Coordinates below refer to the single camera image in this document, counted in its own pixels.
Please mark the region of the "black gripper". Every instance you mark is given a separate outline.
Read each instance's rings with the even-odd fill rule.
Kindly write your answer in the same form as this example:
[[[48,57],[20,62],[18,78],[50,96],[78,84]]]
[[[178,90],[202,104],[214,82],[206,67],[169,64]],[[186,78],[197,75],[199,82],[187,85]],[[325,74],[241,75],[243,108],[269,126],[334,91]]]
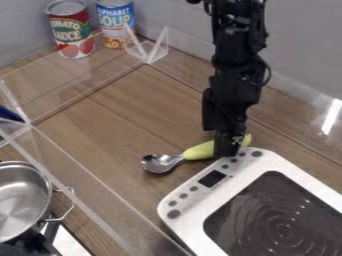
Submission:
[[[250,69],[217,70],[209,78],[210,87],[202,97],[202,126],[215,131],[214,156],[235,156],[246,141],[247,109],[259,102],[268,67],[261,64]]]

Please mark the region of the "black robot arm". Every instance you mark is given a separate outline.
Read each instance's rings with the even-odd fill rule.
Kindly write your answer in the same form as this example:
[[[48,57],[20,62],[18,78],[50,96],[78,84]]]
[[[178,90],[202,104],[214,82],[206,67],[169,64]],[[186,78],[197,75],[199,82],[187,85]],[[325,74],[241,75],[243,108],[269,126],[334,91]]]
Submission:
[[[259,52],[268,47],[268,0],[186,0],[211,17],[215,69],[202,97],[202,124],[214,133],[214,157],[238,154],[246,138],[247,110],[258,104],[272,68]]]

